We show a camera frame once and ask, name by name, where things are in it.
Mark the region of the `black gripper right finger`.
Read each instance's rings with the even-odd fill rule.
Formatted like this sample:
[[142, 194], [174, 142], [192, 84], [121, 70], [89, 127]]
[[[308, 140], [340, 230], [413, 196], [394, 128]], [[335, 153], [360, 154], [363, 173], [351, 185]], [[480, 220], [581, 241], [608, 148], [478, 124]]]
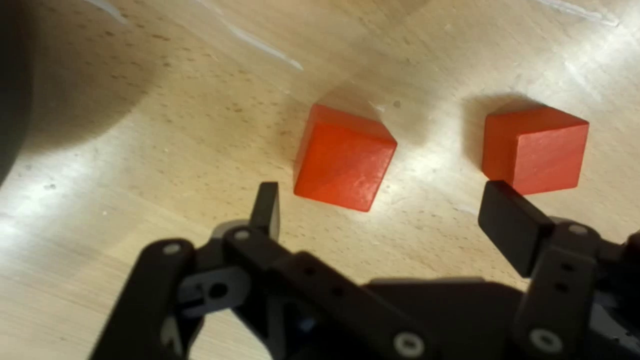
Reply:
[[501, 181], [486, 182], [478, 226], [521, 278], [533, 272], [540, 247], [554, 230], [542, 210]]

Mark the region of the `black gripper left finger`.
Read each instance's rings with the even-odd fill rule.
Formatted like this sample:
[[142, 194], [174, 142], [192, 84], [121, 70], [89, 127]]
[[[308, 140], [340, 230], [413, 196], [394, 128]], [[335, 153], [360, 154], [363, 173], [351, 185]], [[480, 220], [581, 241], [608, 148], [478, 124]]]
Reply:
[[262, 182], [250, 214], [250, 226], [271, 241], [280, 237], [280, 191], [276, 182]]

